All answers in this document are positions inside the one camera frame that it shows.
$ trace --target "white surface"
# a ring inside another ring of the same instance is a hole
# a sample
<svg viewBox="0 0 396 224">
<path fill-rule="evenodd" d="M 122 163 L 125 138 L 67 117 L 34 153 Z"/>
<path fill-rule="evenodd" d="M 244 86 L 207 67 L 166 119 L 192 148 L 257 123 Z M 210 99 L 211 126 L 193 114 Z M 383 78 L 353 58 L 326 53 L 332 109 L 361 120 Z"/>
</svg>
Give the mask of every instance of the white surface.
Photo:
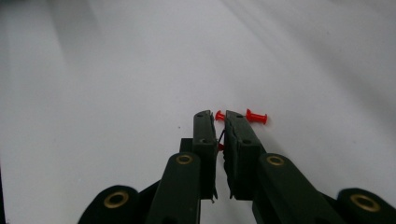
<svg viewBox="0 0 396 224">
<path fill-rule="evenodd" d="M 391 0 L 7 1 L 0 5 L 0 156 L 7 222 L 76 223 L 101 190 L 161 178 L 202 110 L 253 125 L 335 197 L 396 206 Z M 222 128 L 217 123 L 218 133 Z M 255 223 L 229 200 L 201 223 Z"/>
</svg>

